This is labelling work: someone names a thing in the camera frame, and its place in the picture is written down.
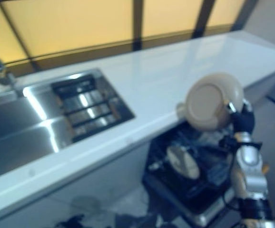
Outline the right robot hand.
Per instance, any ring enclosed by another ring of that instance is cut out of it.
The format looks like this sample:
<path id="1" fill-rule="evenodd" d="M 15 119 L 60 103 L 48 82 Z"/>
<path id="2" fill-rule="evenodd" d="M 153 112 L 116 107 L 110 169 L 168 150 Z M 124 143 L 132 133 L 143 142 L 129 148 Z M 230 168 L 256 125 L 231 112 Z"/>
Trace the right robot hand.
<path id="1" fill-rule="evenodd" d="M 242 110 L 239 112 L 230 101 L 225 102 L 225 108 L 230 115 L 230 123 L 233 126 L 234 133 L 252 134 L 255 127 L 255 115 L 251 103 L 245 98 Z"/>

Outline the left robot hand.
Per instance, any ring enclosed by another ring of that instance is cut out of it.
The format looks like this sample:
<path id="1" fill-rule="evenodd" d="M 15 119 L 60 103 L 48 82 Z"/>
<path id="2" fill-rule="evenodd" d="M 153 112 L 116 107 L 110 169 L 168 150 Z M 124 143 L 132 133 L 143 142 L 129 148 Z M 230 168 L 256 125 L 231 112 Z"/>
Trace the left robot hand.
<path id="1" fill-rule="evenodd" d="M 84 225 L 81 224 L 83 218 L 83 214 L 75 215 L 66 221 L 59 222 L 55 225 L 55 228 L 84 228 Z"/>

